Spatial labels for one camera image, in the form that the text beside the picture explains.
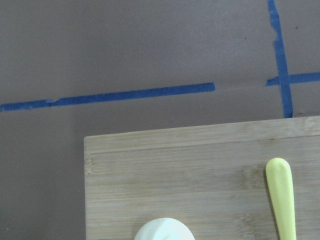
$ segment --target wood grain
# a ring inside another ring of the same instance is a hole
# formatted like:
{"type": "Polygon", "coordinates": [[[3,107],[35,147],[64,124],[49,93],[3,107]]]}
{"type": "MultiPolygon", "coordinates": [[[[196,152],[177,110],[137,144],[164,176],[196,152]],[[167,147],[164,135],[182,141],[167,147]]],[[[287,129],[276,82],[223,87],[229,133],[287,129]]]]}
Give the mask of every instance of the wood grain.
{"type": "Polygon", "coordinates": [[[291,165],[297,238],[318,239],[318,116],[86,137],[87,239],[133,240],[171,217],[196,240],[276,240],[265,180],[274,157],[291,165]]]}

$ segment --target cutting board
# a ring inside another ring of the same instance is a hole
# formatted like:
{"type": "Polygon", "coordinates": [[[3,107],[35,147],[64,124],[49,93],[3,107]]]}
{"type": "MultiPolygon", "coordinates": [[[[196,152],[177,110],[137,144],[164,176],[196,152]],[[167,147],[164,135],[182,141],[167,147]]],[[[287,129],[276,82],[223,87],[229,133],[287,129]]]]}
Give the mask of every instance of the cutting board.
{"type": "Polygon", "coordinates": [[[320,117],[89,136],[87,240],[133,240],[169,217],[196,240],[276,240],[265,166],[286,159],[297,239],[320,235],[320,117]]]}

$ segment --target gray floor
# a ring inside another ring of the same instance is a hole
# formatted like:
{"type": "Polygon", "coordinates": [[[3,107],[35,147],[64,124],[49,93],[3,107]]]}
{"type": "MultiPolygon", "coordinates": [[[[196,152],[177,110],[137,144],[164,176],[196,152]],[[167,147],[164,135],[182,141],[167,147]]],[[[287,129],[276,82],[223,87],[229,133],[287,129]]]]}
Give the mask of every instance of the gray floor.
{"type": "MultiPolygon", "coordinates": [[[[320,72],[320,2],[276,3],[289,73],[320,72]]],[[[86,238],[85,136],[283,117],[267,0],[5,0],[0,19],[0,104],[216,83],[0,112],[0,239],[86,238]]],[[[291,90],[295,117],[320,114],[320,82],[291,90]]]]}

